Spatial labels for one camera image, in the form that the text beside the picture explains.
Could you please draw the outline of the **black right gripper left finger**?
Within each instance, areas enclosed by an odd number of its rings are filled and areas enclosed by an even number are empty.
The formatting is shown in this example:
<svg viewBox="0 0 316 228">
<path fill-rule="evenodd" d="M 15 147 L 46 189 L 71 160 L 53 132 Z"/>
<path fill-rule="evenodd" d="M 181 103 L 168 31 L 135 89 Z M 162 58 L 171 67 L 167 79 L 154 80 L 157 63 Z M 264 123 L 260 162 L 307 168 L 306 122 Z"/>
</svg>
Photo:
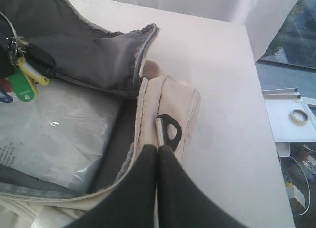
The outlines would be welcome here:
<svg viewBox="0 0 316 228">
<path fill-rule="evenodd" d="M 144 145 L 135 164 L 111 194 L 68 228 L 152 228 L 157 149 Z"/>
</svg>

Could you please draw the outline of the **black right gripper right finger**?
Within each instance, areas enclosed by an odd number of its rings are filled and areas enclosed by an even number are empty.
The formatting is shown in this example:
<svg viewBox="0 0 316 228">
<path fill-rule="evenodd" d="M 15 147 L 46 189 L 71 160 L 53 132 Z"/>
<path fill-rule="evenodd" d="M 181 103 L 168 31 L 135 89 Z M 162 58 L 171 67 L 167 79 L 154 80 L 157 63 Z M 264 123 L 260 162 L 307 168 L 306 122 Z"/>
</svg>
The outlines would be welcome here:
<svg viewBox="0 0 316 228">
<path fill-rule="evenodd" d="M 245 227 L 195 185 L 170 146 L 158 150 L 157 196 L 161 228 Z"/>
</svg>

